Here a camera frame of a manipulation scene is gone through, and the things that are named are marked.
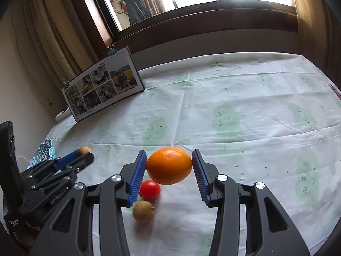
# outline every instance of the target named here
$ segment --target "red cherry tomato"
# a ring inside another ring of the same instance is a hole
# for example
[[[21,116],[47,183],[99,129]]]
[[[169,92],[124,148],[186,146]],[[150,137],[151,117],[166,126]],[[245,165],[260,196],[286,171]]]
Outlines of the red cherry tomato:
[[[140,188],[140,195],[144,200],[154,200],[159,197],[161,187],[153,180],[143,181]]]

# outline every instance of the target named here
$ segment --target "white tablecloth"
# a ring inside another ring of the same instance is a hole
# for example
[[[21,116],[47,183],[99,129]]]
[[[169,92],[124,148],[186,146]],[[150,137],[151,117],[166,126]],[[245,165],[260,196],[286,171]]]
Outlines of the white tablecloth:
[[[139,73],[143,93],[50,131],[58,157],[92,148],[95,162],[78,181],[103,182],[140,149],[198,148],[235,181],[263,181],[314,253],[341,216],[341,101],[330,80],[302,56],[274,53],[207,55]],[[162,186],[155,206],[148,225],[123,210],[131,255],[208,255],[216,209],[201,201],[194,172]],[[245,230],[242,219],[241,253]],[[93,234],[99,255],[98,208]]]

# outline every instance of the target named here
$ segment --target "hanging black cloth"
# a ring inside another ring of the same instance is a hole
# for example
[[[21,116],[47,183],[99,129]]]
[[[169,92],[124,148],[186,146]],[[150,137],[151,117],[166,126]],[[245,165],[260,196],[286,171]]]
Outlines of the hanging black cloth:
[[[130,25],[151,17],[149,11],[142,5],[140,0],[124,0]]]

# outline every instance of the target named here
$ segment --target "blue ribbed rubber pad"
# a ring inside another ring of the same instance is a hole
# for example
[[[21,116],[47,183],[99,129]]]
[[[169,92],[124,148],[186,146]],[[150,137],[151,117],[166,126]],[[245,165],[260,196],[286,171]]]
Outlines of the blue ribbed rubber pad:
[[[209,184],[207,182],[206,175],[199,160],[198,154],[195,150],[192,152],[192,164],[195,178],[197,179],[201,199],[206,203],[206,206],[208,206],[209,202],[211,201],[211,197],[209,195]]]
[[[71,162],[73,162],[75,159],[77,159],[79,149],[76,151],[73,151],[69,155],[66,155],[65,157],[57,160],[57,163],[55,164],[56,170],[64,170],[64,168]]]
[[[139,159],[139,162],[135,168],[135,172],[131,179],[131,183],[129,185],[129,197],[127,201],[130,206],[134,204],[134,202],[137,200],[137,197],[139,196],[144,172],[146,171],[146,165],[147,165],[147,153],[143,151]]]

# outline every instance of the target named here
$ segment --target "white wall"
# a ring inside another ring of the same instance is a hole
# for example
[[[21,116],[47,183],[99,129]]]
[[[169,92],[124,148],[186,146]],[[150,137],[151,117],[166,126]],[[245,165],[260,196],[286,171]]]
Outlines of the white wall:
[[[208,54],[283,52],[299,54],[298,33],[278,30],[230,30],[194,35],[133,54],[138,70]]]
[[[16,50],[8,10],[0,20],[0,123],[13,122],[16,158],[28,162],[54,125],[54,117],[39,103]],[[22,171],[24,161],[19,161]]]

